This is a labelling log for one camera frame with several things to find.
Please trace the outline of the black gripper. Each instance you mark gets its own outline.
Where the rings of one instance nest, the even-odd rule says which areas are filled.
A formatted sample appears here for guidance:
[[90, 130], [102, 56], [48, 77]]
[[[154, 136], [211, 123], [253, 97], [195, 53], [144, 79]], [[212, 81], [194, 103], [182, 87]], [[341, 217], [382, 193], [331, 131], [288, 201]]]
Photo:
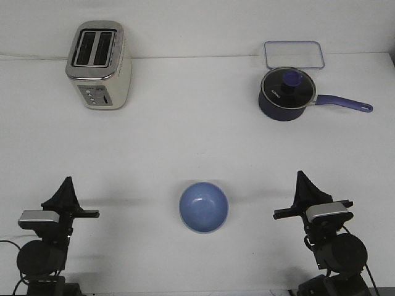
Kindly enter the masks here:
[[40, 238], [56, 247], [68, 247], [76, 218], [98, 218], [98, 210], [84, 210], [78, 201], [72, 177], [64, 179], [55, 194], [41, 204], [44, 210], [58, 210], [59, 220], [45, 223], [39, 232]]
[[337, 236], [337, 232], [344, 226], [344, 223], [351, 220], [354, 216], [349, 211], [349, 208], [354, 205], [353, 201], [340, 200], [337, 202], [341, 202], [348, 209], [348, 213], [317, 218], [313, 223], [307, 220], [306, 210], [309, 207], [330, 202], [333, 202], [332, 196], [321, 191], [302, 170], [299, 170], [297, 172], [296, 191], [292, 207], [275, 210], [273, 218], [279, 220], [300, 216], [309, 243], [320, 244], [327, 239]]

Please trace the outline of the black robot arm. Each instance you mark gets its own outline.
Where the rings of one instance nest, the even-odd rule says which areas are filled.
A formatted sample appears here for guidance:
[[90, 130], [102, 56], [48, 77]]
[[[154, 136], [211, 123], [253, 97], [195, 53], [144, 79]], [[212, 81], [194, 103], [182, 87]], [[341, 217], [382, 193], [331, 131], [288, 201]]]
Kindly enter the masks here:
[[80, 285], [67, 283], [60, 272], [65, 269], [74, 219], [98, 218], [99, 212], [81, 208], [70, 176], [41, 206], [41, 210], [23, 211], [18, 219], [22, 229], [38, 236], [17, 254], [27, 295], [82, 295]]
[[304, 243], [313, 253], [318, 269], [326, 270], [299, 284], [297, 295], [370, 295], [361, 276], [368, 253], [364, 243], [350, 232], [341, 233], [354, 214], [351, 200], [334, 201], [303, 171], [298, 171], [292, 206], [275, 210], [276, 220], [299, 216], [304, 225]]

